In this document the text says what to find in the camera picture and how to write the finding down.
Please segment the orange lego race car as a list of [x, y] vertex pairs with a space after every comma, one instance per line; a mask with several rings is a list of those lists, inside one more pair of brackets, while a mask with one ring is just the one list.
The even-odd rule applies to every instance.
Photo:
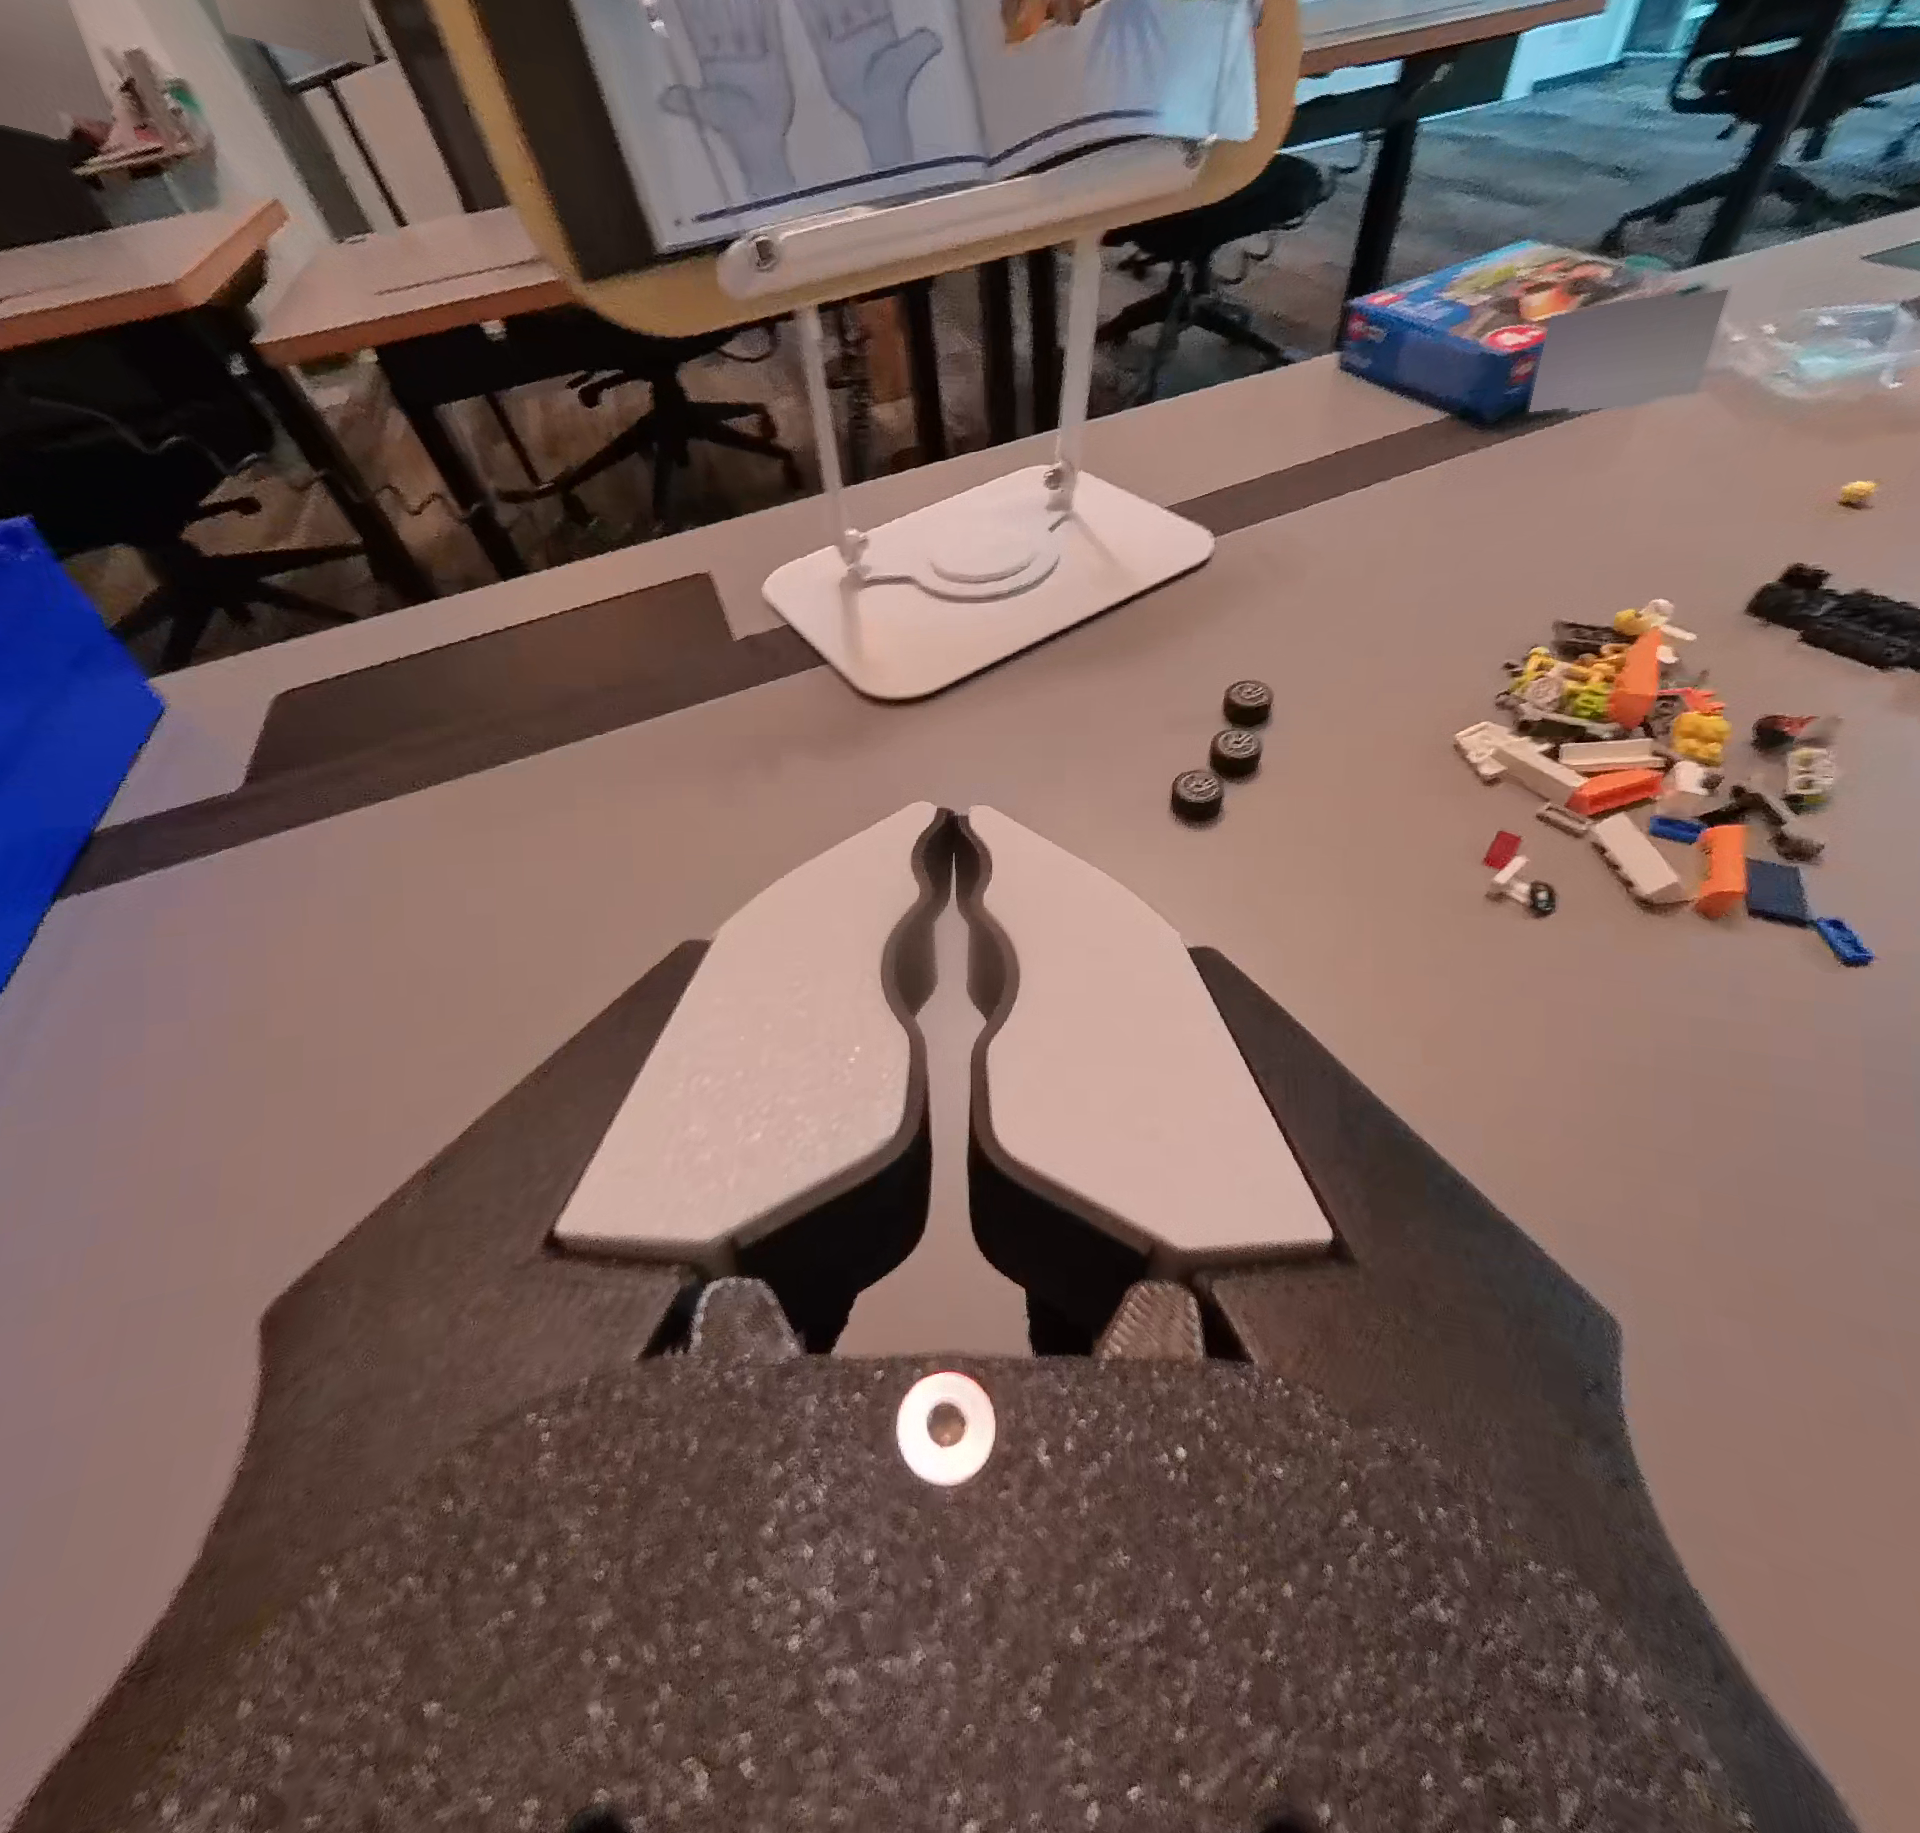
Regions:
[[1871, 590], [1836, 590], [1824, 568], [1789, 564], [1757, 586], [1745, 611], [1860, 667], [1918, 672], [1918, 605]]

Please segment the clear plastic bag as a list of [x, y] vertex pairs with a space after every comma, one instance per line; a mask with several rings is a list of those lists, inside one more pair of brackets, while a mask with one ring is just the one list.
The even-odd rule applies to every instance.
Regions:
[[1915, 301], [1851, 301], [1783, 313], [1725, 341], [1725, 369], [1797, 403], [1860, 401], [1915, 379]]

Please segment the blue plastic bin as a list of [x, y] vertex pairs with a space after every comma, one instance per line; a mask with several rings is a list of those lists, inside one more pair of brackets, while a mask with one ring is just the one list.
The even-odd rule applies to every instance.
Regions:
[[1, 522], [1, 984], [163, 713], [37, 525]]

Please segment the blue lego box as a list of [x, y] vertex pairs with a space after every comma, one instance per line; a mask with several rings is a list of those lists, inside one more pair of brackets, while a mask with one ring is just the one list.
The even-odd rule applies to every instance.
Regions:
[[1516, 240], [1349, 298], [1335, 359], [1351, 376], [1478, 427], [1692, 391], [1725, 290], [1649, 261]]

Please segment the white lego brick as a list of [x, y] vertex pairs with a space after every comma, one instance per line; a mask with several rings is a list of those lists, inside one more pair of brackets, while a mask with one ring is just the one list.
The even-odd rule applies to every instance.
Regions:
[[1666, 911], [1691, 899], [1681, 872], [1630, 814], [1611, 813], [1596, 818], [1588, 842], [1639, 907]]

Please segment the pile of loose lego pieces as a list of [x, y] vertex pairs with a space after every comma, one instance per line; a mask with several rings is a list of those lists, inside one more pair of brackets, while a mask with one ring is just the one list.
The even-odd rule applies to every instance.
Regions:
[[[1607, 718], [1607, 701], [1624, 650], [1649, 626], [1664, 631], [1663, 690], [1646, 722], [1624, 730]], [[1691, 899], [1639, 907], [1594, 850], [1630, 902], [1649, 914], [1784, 926], [1824, 944], [1813, 920], [1836, 912], [1815, 905], [1810, 878], [1827, 850], [1817, 823], [1839, 787], [1836, 737], [1827, 748], [1768, 756], [1750, 743], [1753, 720], [1733, 718], [1696, 631], [1664, 596], [1651, 596], [1603, 620], [1552, 621], [1543, 641], [1502, 664], [1489, 716], [1457, 729], [1450, 743], [1483, 787], [1525, 792], [1536, 829], [1589, 850], [1594, 821], [1564, 813], [1564, 797], [1589, 774], [1661, 768], [1663, 792], [1624, 813], [1681, 872]]]

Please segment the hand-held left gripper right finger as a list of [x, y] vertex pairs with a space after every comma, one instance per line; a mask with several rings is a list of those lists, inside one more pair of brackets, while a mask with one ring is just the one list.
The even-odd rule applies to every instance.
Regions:
[[968, 813], [968, 1195], [1037, 1342], [1147, 1280], [1315, 1262], [1335, 1222], [1194, 947], [1117, 877]]

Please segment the open instruction booklet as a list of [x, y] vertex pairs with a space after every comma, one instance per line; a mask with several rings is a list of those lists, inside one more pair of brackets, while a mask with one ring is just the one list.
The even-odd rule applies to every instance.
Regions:
[[570, 1], [665, 253], [1258, 123], [1256, 0]]

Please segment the black office chair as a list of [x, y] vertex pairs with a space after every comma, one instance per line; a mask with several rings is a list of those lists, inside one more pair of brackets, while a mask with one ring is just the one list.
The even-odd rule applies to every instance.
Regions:
[[1223, 198], [1132, 223], [1102, 237], [1106, 248], [1125, 253], [1125, 272], [1142, 277], [1155, 265], [1166, 268], [1164, 284], [1095, 327], [1100, 346], [1117, 346], [1136, 332], [1155, 327], [1148, 363], [1126, 405], [1148, 405], [1160, 396], [1187, 329], [1209, 332], [1260, 357], [1265, 367], [1287, 367], [1304, 357], [1260, 332], [1252, 315], [1230, 299], [1214, 279], [1214, 256], [1230, 243], [1299, 228], [1326, 204], [1332, 188], [1328, 169], [1284, 150], [1247, 186]]
[[1768, 196], [1789, 204], [1797, 224], [1913, 209], [1915, 178], [1890, 191], [1834, 194], [1789, 160], [1789, 143], [1802, 135], [1805, 159], [1815, 160], [1836, 121], [1913, 91], [1915, 40], [1915, 0], [1716, 0], [1681, 56], [1666, 104], [1678, 116], [1720, 117], [1729, 135], [1748, 129], [1746, 151], [1725, 172], [1624, 212], [1596, 251], [1621, 256], [1632, 224], [1666, 224], [1696, 205], [1716, 212], [1694, 263], [1729, 256]]
[[163, 671], [189, 664], [217, 616], [253, 626], [267, 609], [351, 621], [278, 578], [321, 565], [326, 548], [215, 555], [186, 537], [196, 521], [256, 510], [250, 497], [211, 494], [276, 441], [232, 350], [200, 313], [5, 354], [5, 519], [32, 521], [65, 561], [130, 548], [151, 584], [114, 631], [122, 643], [161, 635]]

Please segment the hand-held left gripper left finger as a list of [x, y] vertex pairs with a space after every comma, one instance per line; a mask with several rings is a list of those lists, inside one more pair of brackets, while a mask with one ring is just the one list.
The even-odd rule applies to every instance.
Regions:
[[917, 1024], [953, 813], [907, 806], [787, 869], [697, 963], [556, 1217], [556, 1248], [765, 1282], [835, 1342], [930, 1210]]

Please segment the wooden desk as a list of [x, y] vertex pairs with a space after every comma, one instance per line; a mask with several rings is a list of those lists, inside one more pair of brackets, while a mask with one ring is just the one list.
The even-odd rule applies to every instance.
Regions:
[[689, 462], [694, 441], [769, 446], [765, 430], [736, 429], [741, 418], [763, 418], [761, 407], [688, 396], [680, 375], [707, 356], [707, 345], [628, 332], [595, 315], [509, 208], [323, 248], [276, 299], [255, 346], [284, 371], [370, 354], [455, 517], [504, 578], [525, 571], [523, 558], [495, 510], [492, 486], [447, 430], [446, 407], [574, 375], [613, 373], [654, 391], [645, 419], [572, 475], [509, 491], [515, 503], [560, 497], [626, 456], [649, 455], [656, 511], [667, 521], [675, 472]]
[[1343, 301], [1386, 281], [1421, 123], [1491, 102], [1525, 33], [1586, 20], [1607, 1], [1303, 1], [1300, 86], [1284, 147], [1359, 136], [1375, 150]]
[[5, 251], [5, 354], [200, 313], [269, 416], [241, 361], [241, 341], [284, 221], [282, 205], [263, 202]]

